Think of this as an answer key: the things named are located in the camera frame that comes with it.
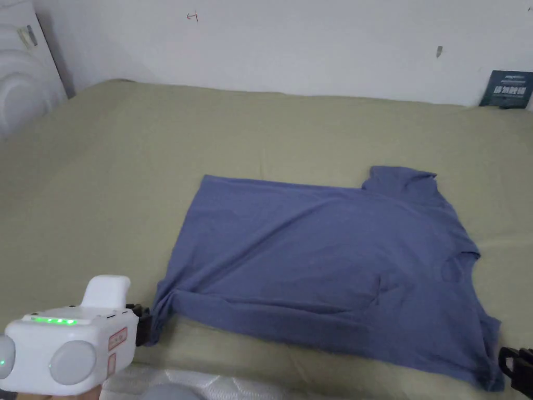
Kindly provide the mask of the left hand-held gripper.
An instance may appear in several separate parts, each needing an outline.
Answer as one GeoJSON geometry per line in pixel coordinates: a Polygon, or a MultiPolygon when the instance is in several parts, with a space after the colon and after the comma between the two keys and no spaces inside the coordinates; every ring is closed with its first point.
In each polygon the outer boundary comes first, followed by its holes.
{"type": "Polygon", "coordinates": [[[26,314],[1,335],[1,390],[83,394],[161,336],[159,310],[127,304],[126,276],[93,277],[82,303],[26,314]]]}

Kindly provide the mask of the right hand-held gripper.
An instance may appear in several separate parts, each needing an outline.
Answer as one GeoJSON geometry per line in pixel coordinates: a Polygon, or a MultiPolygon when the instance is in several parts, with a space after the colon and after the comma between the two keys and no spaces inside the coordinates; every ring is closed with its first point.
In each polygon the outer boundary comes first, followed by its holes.
{"type": "Polygon", "coordinates": [[[532,349],[502,347],[498,353],[498,365],[507,377],[514,377],[515,389],[522,394],[532,394],[532,349]]]}

